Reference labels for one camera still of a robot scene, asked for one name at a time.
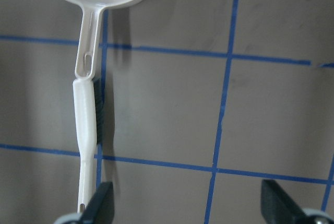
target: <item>black bristles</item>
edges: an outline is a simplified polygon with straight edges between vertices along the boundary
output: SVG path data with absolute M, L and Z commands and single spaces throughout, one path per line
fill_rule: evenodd
M 97 144 L 98 144 L 102 142 L 103 118 L 104 118 L 101 80 L 99 78 L 94 78 L 93 84 L 94 84 L 94 96 L 95 96 Z

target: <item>blue tape line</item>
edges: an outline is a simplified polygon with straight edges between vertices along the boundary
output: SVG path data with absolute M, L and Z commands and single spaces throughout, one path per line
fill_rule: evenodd
M 228 52 L 227 52 L 227 61 L 225 66 L 225 74 L 224 74 L 224 84 L 222 90 L 222 97 L 220 103 L 220 111 L 219 111 L 219 118 L 218 118 L 218 126 L 217 126 L 217 133 L 216 133 L 216 142 L 214 144 L 214 152 L 213 152 L 213 161 L 212 161 L 212 177 L 210 179 L 209 184 L 209 192 L 207 198 L 207 206 L 205 209 L 205 217 L 204 217 L 204 224 L 208 224 L 210 221 L 210 214 L 211 214 L 211 206 L 214 194 L 214 184 L 216 182 L 216 172 L 217 172 L 217 164 L 219 158 L 219 150 L 221 144 L 221 136 L 222 136 L 222 124 L 225 115 L 226 109 L 226 102 L 228 96 L 228 89 L 229 89 L 229 81 L 230 81 L 230 73 L 231 73 L 231 65 L 232 65 L 232 52 L 234 46 L 234 38 L 235 38 L 235 27 L 236 27 L 236 19 L 237 19 L 237 10 L 238 10 L 238 2 L 239 0 L 233 0 L 232 5 L 232 15 L 231 15 L 231 24 L 230 24 L 230 34 L 229 34 L 229 44 L 228 44 Z
M 25 147 L 25 146 L 16 146 L 16 145 L 8 145 L 8 144 L 0 144 L 0 148 L 9 149 L 9 150 L 16 150 L 16 151 L 40 152 L 40 153 L 43 153 L 43 154 L 67 155 L 67 156 L 80 157 L 79 152 L 63 151 L 63 150 L 58 150 L 58 149 Z
M 46 39 L 46 38 L 33 38 L 33 37 L 20 37 L 20 36 L 7 36 L 7 35 L 0 35 L 0 40 L 45 43 L 45 44 L 63 44 L 63 45 L 78 45 L 79 43 L 78 41 L 74 41 L 74 40 Z M 100 43 L 99 47 L 103 48 L 103 44 L 104 43 Z M 112 49 L 124 49 L 124 50 L 146 51 L 146 52 L 167 53 L 167 54 L 182 54 L 182 55 L 193 55 L 193 56 L 202 56 L 202 57 L 227 58 L 227 55 L 228 55 L 227 53 L 222 53 L 222 52 L 156 48 L 152 46 L 131 46 L 127 44 L 113 44 L 113 43 L 107 43 L 106 45 L 107 45 L 107 48 L 112 48 Z M 256 56 L 256 55 L 247 55 L 247 54 L 231 54 L 231 57 L 237 60 L 273 62 L 273 63 L 283 63 L 283 64 L 292 64 L 292 65 L 311 66 L 312 64 L 311 61 L 308 61 L 308 60 L 293 60 L 290 58 Z M 319 67 L 333 68 L 334 63 L 321 64 L 319 65 Z
M 237 60 L 246 60 L 246 61 L 274 62 L 274 63 L 306 65 L 306 66 L 311 66 L 312 64 L 311 61 L 308 60 L 293 60 L 290 58 L 278 58 L 278 57 L 243 55 L 243 54 L 232 54 L 232 57 Z
M 323 203 L 321 205 L 322 211 L 326 211 L 326 208 L 327 208 L 328 198 L 330 195 L 330 190 L 331 190 L 332 182 L 333 182 L 333 176 L 334 176 L 334 155 L 333 155 L 332 163 L 331 163 L 330 170 L 329 170 L 328 180 L 326 182 L 326 189 L 325 189 L 325 194 L 323 198 Z
M 108 54 L 108 10 L 104 11 L 103 14 L 103 33 L 102 33 L 102 61 L 101 61 L 101 89 L 102 89 L 102 101 L 104 103 L 104 90 L 105 90 L 105 79 L 106 79 L 106 58 Z
M 198 170 L 198 171 L 204 171 L 204 172 L 212 171 L 211 167 L 196 166 L 196 165 L 182 164 L 182 163 L 173 163 L 173 162 L 166 162 L 166 161 L 134 159 L 134 158 L 126 158 L 126 157 L 107 156 L 107 155 L 104 155 L 103 159 L 110 160 L 110 161 L 121 161 L 121 162 L 145 164 L 145 165 L 160 166 L 160 167 Z
M 105 77 L 106 77 L 106 57 L 108 53 L 108 10 L 105 10 L 103 13 L 103 24 L 102 24 L 102 60 L 101 60 L 101 96 L 102 101 L 104 103 L 105 97 Z M 102 175 L 102 149 L 103 143 L 98 144 L 98 154 L 96 156 L 97 159 L 97 167 L 96 167 L 96 188 L 99 187 L 101 183 L 101 175 Z
M 47 39 L 47 38 L 34 38 L 34 37 L 21 37 L 21 36 L 8 36 L 8 35 L 0 35 L 0 40 L 43 43 L 43 44 L 61 44 L 61 45 L 79 44 L 79 42 L 76 40 Z
M 319 65 L 318 67 L 334 68 L 334 63 L 324 63 L 324 64 Z
M 239 4 L 239 0 L 233 0 L 231 25 L 230 25 L 230 35 L 229 35 L 229 45 L 228 45 L 228 55 L 231 55 L 232 52 L 233 52 L 236 19 L 237 19 L 237 13 L 238 13 L 238 4 Z
M 79 152 L 64 151 L 64 150 L 58 150 L 58 149 L 26 147 L 26 146 L 17 146 L 17 145 L 8 145 L 8 144 L 0 144 L 0 148 L 8 149 L 8 150 L 15 150 L 15 151 L 39 152 L 39 153 L 42 153 L 42 154 L 66 155 L 66 156 L 80 157 Z M 98 159 L 99 155 L 96 154 L 96 155 L 94 155 L 94 157 L 96 159 Z M 267 178 L 267 179 L 277 179 L 277 180 L 285 180 L 285 181 L 307 182 L 307 183 L 322 184 L 322 185 L 327 185 L 328 184 L 328 180 L 305 178 L 305 177 L 296 177 L 296 176 L 288 176 L 288 175 L 280 175 L 280 174 L 259 173 L 259 172 L 224 169 L 224 168 L 213 169 L 212 167 L 196 166 L 196 165 L 191 165 L 191 164 L 182 164 L 182 163 L 174 163 L 174 162 L 155 161 L 155 160 L 144 160 L 144 159 L 134 159 L 134 158 L 126 158 L 126 157 L 107 156 L 107 155 L 102 155 L 101 157 L 102 157 L 103 160 L 120 161 L 120 162 L 128 162 L 128 163 L 135 163 L 135 164 L 145 164 L 145 165 L 151 165 L 151 166 L 189 169 L 189 170 L 197 170 L 197 171 L 203 171 L 203 172 L 212 172 L 213 170 L 215 170 L 216 173 L 223 173 L 223 174 L 259 177 L 259 178 Z
M 272 174 L 272 173 L 259 173 L 259 172 L 241 171 L 241 170 L 224 169 L 224 168 L 218 168 L 217 172 L 218 173 L 224 173 L 224 174 L 259 177 L 259 178 L 264 178 L 264 179 L 307 182 L 307 183 L 314 183 L 314 184 L 327 184 L 327 182 L 328 182 L 327 180 L 322 180 L 322 179 L 313 179 L 313 178 L 280 175 L 280 174 Z

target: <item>white handle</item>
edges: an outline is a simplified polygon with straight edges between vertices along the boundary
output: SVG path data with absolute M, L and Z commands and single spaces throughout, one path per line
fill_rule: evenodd
M 81 79 L 92 79 L 96 69 L 96 54 L 99 46 L 102 9 L 83 8 L 82 13 L 75 76 Z
M 94 86 L 90 79 L 73 82 L 74 110 L 80 152 L 80 179 L 78 212 L 80 205 L 88 204 L 93 190 L 93 162 L 97 144 Z

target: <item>white brush handle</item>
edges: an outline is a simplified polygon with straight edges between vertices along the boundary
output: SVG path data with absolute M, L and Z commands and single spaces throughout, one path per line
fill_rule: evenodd
M 93 192 L 93 162 L 97 144 L 94 86 L 90 79 L 73 82 L 75 121 L 80 152 L 78 212 L 87 206 Z

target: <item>measuring cup handle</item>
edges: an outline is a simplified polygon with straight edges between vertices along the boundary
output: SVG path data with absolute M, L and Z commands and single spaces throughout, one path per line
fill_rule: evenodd
M 77 78 L 92 79 L 96 70 L 102 9 L 82 8 L 82 24 L 75 65 Z

